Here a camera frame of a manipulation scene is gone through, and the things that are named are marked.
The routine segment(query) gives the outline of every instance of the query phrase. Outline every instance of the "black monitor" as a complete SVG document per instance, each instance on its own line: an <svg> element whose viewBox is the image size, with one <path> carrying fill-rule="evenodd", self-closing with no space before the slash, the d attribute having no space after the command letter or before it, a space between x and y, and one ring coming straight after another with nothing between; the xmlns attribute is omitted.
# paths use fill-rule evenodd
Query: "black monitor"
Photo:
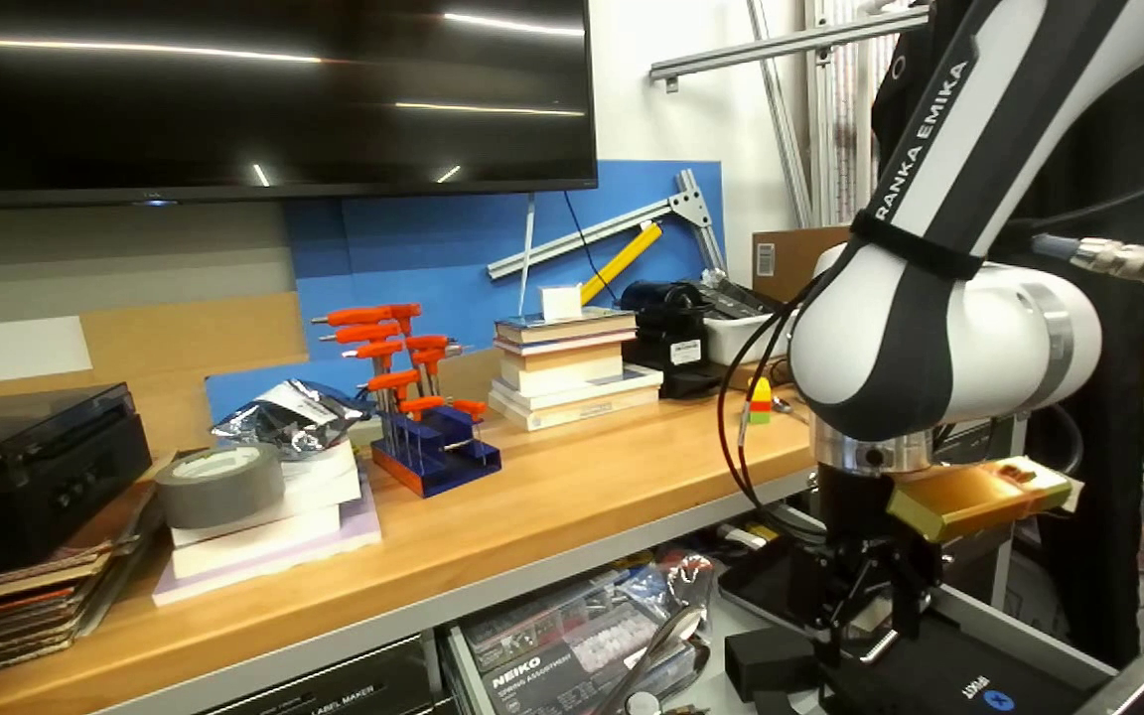
<svg viewBox="0 0 1144 715"><path fill-rule="evenodd" d="M591 181L589 0L0 0L0 208Z"/></svg>

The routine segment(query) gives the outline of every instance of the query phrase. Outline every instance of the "wooden board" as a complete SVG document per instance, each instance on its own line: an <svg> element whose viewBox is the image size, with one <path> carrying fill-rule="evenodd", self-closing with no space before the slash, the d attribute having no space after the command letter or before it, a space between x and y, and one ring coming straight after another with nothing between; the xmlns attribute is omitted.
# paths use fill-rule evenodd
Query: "wooden board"
<svg viewBox="0 0 1144 715"><path fill-rule="evenodd" d="M154 458L205 445L205 379L307 360L298 297L256 295L84 315L93 369L0 383L0 392L39 392L127 383Z"/></svg>

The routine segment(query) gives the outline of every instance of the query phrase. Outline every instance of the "stack of books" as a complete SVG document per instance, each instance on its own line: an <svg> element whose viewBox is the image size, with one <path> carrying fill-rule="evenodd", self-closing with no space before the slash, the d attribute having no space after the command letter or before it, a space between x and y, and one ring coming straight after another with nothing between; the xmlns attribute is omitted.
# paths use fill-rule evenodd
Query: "stack of books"
<svg viewBox="0 0 1144 715"><path fill-rule="evenodd" d="M379 503L355 445L284 462L284 503L216 528L171 526L171 565L150 600L179 605L307 561L327 561L383 540Z"/></svg>
<svg viewBox="0 0 1144 715"><path fill-rule="evenodd" d="M94 632L163 526L154 481L134 481L53 555L0 573L0 666Z"/></svg>
<svg viewBox="0 0 1144 715"><path fill-rule="evenodd" d="M493 408L521 430L555 430L652 405L662 373L628 365L633 310L589 310L563 322L495 322Z"/></svg>

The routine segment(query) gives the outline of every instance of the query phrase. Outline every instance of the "blue panel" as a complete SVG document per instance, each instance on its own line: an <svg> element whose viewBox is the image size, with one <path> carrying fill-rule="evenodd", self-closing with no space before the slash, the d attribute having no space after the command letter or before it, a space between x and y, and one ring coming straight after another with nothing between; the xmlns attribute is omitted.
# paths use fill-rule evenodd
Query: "blue panel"
<svg viewBox="0 0 1144 715"><path fill-rule="evenodd" d="M600 164L597 191L543 191L538 203L538 248L679 191L693 169L717 234L723 241L723 169L719 164ZM302 307L311 365L209 379L209 413L225 418L264 389L307 379L355 392L371 383L366 360L340 360L313 327L331 310L421 301L419 335L448 335L461 348L493 346L493 322L521 310L521 278L487 278L487 263L526 250L526 193L446 193L446 200L311 200L286 203L289 267ZM613 286L699 278L699 234L683 220L658 224L662 237ZM542 310L542 286L591 278L633 234L532 267L526 310Z"/></svg>

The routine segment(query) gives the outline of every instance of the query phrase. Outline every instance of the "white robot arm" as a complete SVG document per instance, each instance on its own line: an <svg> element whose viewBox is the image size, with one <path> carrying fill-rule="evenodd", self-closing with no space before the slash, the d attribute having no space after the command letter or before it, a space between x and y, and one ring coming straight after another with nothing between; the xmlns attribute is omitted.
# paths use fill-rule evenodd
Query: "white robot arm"
<svg viewBox="0 0 1144 715"><path fill-rule="evenodd" d="M791 369L829 430L891 441L1054 405L1091 373L1085 295L983 259L1055 138L1136 69L1144 0L972 0L793 322Z"/></svg>

